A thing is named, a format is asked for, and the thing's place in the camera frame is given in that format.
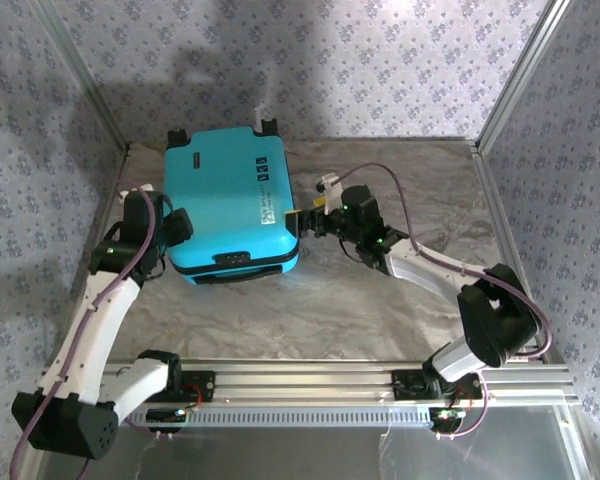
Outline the aluminium frame post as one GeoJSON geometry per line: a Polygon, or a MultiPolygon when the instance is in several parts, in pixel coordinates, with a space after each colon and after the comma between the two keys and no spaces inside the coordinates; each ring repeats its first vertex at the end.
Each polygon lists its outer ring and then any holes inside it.
{"type": "Polygon", "coordinates": [[[87,63],[82,58],[76,43],[59,15],[54,1],[28,0],[28,3],[49,36],[51,43],[60,54],[76,85],[85,96],[105,134],[119,152],[126,153],[126,138],[107,105],[95,77],[90,72],[87,63]]]}
{"type": "Polygon", "coordinates": [[[571,3],[572,0],[547,0],[503,90],[475,140],[480,155],[489,152],[504,128],[571,3]]]}

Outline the aluminium side rail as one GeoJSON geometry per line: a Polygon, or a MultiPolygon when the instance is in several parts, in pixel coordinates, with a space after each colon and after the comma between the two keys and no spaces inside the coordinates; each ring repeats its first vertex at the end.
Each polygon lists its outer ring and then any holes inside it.
{"type": "Polygon", "coordinates": [[[58,335],[54,343],[55,350],[57,353],[60,350],[61,340],[60,334],[63,334],[63,338],[68,337],[70,327],[74,321],[74,318],[79,310],[82,297],[86,288],[86,280],[89,275],[88,264],[91,258],[91,252],[96,247],[98,242],[104,235],[104,231],[107,227],[108,218],[112,209],[112,205],[115,203],[118,197],[118,182],[124,175],[127,168],[127,159],[129,157],[130,145],[127,144],[123,153],[116,161],[115,169],[105,177],[106,183],[103,193],[99,196],[99,202],[94,211],[94,216],[89,224],[89,231],[86,237],[86,243],[81,254],[80,261],[78,263],[78,269],[75,279],[71,288],[71,303],[66,309],[66,319],[58,325],[58,335]]]}
{"type": "Polygon", "coordinates": [[[482,158],[475,145],[471,145],[470,150],[479,183],[484,191],[484,199],[491,217],[501,261],[514,270],[521,285],[530,294],[531,290],[490,165],[482,158]]]}

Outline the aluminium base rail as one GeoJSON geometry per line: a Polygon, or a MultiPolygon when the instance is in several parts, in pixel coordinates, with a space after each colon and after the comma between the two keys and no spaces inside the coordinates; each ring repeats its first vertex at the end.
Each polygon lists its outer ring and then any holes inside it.
{"type": "MultiPolygon", "coordinates": [[[[413,362],[373,360],[185,359],[185,371],[213,371],[215,406],[384,406],[394,402],[391,373],[413,362]]],[[[577,405],[563,364],[514,362],[482,371],[491,407],[577,405]]]]}

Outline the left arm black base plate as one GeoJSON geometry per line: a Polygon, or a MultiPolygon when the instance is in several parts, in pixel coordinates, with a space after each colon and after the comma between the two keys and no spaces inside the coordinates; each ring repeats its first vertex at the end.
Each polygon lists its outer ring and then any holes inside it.
{"type": "Polygon", "coordinates": [[[181,374],[180,392],[194,403],[210,403],[214,398],[216,373],[214,371],[186,370],[181,374]]]}

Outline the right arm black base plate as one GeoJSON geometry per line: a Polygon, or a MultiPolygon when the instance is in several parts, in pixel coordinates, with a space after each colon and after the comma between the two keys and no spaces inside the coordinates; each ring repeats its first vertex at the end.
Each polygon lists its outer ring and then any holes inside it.
{"type": "Polygon", "coordinates": [[[476,374],[467,374],[459,380],[449,382],[432,371],[392,370],[390,384],[396,401],[450,401],[483,398],[481,382],[476,374]]]}

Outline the grey metal shelf plate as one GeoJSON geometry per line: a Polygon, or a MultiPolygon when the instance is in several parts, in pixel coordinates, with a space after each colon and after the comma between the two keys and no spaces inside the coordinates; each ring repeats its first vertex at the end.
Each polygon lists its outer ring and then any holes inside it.
{"type": "Polygon", "coordinates": [[[550,407],[492,408],[473,433],[410,428],[204,428],[154,441],[131,429],[93,462],[49,454],[36,480],[584,480],[550,407]]]}

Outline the turquoise hard-shell suitcase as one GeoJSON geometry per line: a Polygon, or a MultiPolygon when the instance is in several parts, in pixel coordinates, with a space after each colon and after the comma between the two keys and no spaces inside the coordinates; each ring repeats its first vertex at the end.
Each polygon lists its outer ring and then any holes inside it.
{"type": "Polygon", "coordinates": [[[287,273],[299,239],[286,227],[294,198],[276,120],[167,134],[164,192],[184,209],[192,236],[169,249],[175,271],[194,285],[287,273]]]}

